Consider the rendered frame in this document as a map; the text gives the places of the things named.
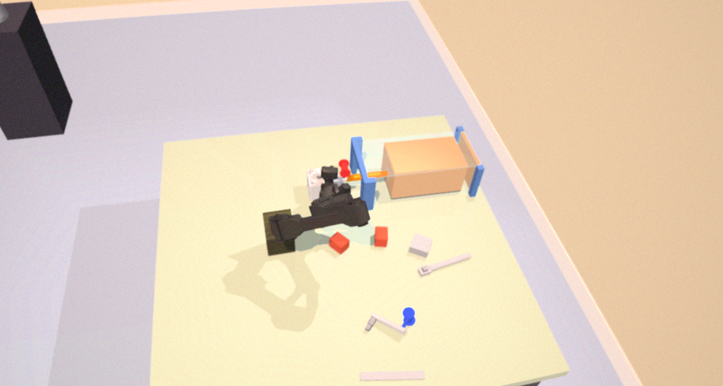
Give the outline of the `pale pink cube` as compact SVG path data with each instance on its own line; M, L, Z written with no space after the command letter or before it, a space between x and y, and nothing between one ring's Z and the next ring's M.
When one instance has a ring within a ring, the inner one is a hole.
M433 239L422 236L420 234L414 234L412 242L409 246L409 253L418 255L420 257L427 258L429 251L432 246Z

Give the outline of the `crank handle with blue knob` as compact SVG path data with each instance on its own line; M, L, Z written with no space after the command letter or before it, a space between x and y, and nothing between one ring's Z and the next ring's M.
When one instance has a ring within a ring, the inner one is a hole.
M393 322L391 322L391 321L389 321L389 320L387 320L387 319L385 319L385 318L383 318L383 317L381 317L381 316L379 316L379 315L377 315L377 314L375 314L375 313L372 313L372 314L371 314L371 318L370 318L369 321L367 322L367 325L366 325L366 327L365 327L365 330L366 330L367 332L369 332L370 329L374 326L375 322L377 321L377 322L382 323L383 325L386 325L387 327L392 328L393 330L395 330L395 331L397 331L397 332L399 332L399 333L401 333L401 334L405 334L405 333L406 333L405 327L406 327L406 326L412 326L412 325L414 325L415 322L416 322L416 319L415 319L415 317L414 317L414 316L415 316L415 311L414 311L414 309L411 308L411 307L405 308L404 311L403 311L403 316L404 316L404 324L403 324L402 326L399 326L399 325L397 325L397 324L395 324L395 323L393 323Z

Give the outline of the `pale pink flat bar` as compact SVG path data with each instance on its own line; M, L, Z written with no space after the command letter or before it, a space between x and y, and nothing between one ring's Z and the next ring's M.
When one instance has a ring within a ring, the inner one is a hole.
M424 371L360 372L364 380L425 380Z

